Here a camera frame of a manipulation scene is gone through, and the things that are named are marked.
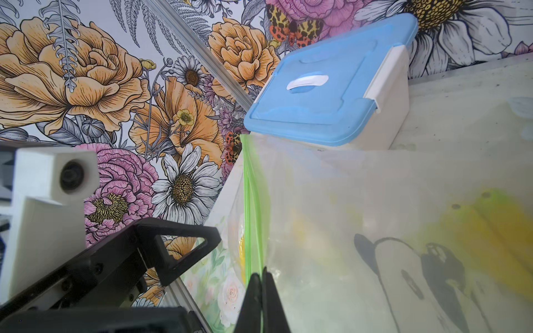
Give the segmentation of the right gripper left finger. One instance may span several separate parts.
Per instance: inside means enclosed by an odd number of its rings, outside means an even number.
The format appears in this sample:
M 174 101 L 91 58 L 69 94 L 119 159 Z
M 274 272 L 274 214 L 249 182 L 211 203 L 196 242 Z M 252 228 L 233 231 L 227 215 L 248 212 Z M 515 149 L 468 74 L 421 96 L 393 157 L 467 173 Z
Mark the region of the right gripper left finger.
M 262 331 L 262 281 L 253 273 L 248 282 L 242 308 L 234 333 L 260 333 Z

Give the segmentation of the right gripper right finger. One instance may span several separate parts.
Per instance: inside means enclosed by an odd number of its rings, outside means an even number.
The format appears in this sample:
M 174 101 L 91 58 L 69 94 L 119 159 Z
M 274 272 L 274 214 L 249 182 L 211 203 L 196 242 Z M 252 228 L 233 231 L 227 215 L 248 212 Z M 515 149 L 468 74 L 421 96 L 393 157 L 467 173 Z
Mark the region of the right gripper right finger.
M 262 272 L 262 325 L 263 333 L 290 333 L 290 326 L 271 272 Z

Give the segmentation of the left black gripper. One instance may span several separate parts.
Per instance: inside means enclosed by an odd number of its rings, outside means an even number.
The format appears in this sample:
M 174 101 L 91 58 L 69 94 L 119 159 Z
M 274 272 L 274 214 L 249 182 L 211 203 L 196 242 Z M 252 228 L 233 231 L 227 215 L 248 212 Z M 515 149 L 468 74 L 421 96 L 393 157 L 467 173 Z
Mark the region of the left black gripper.
M 1 306 L 2 332 L 203 332 L 198 311 L 156 305 L 221 242 L 215 227 L 142 219 L 135 235 L 95 245 Z

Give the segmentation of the panda print zip-top bag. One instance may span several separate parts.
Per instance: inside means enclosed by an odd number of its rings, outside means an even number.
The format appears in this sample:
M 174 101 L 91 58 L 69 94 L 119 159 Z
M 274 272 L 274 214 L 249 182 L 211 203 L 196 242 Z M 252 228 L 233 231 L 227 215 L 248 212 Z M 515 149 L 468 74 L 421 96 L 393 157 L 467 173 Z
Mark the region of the panda print zip-top bag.
M 532 212 L 532 100 L 443 151 L 334 151 L 242 137 L 243 281 L 272 273 L 291 332 L 531 332 L 532 300 L 407 237 L 496 188 Z

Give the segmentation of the yellow banana bunch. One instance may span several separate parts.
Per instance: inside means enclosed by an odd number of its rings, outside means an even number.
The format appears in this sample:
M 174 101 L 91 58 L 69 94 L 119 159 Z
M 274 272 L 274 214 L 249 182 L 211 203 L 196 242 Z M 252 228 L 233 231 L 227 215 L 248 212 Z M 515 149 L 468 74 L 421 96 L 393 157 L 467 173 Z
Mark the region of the yellow banana bunch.
M 452 204 L 407 239 L 420 251 L 429 243 L 444 246 L 469 275 L 485 274 L 532 300 L 532 212 L 503 190 L 485 190 L 472 204 Z

